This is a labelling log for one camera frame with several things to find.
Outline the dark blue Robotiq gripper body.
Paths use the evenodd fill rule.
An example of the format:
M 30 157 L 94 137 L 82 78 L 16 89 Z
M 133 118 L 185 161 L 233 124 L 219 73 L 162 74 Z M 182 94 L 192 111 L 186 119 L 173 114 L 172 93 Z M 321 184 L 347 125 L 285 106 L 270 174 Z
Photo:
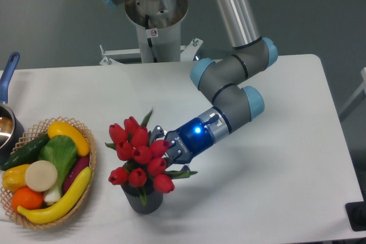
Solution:
M 170 142 L 167 150 L 173 164 L 189 164 L 192 159 L 214 144 L 214 138 L 208 126 L 211 121 L 193 118 L 176 130 L 167 132 L 164 140 Z

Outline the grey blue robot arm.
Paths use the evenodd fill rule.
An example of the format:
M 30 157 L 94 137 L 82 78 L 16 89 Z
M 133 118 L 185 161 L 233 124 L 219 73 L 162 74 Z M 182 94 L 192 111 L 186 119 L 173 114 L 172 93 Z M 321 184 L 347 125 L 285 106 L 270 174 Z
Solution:
M 124 5 L 135 25 L 143 63 L 178 62 L 181 50 L 181 22 L 188 12 L 188 0 L 103 0 L 108 6 Z M 260 115 L 265 108 L 261 94 L 241 84 L 272 66 L 278 58 L 273 41 L 262 37 L 248 0 L 216 0 L 233 53 L 216 62 L 204 58 L 190 72 L 195 87 L 211 108 L 178 129 L 164 132 L 156 127 L 151 141 L 170 142 L 168 164 L 187 171 L 194 157 Z

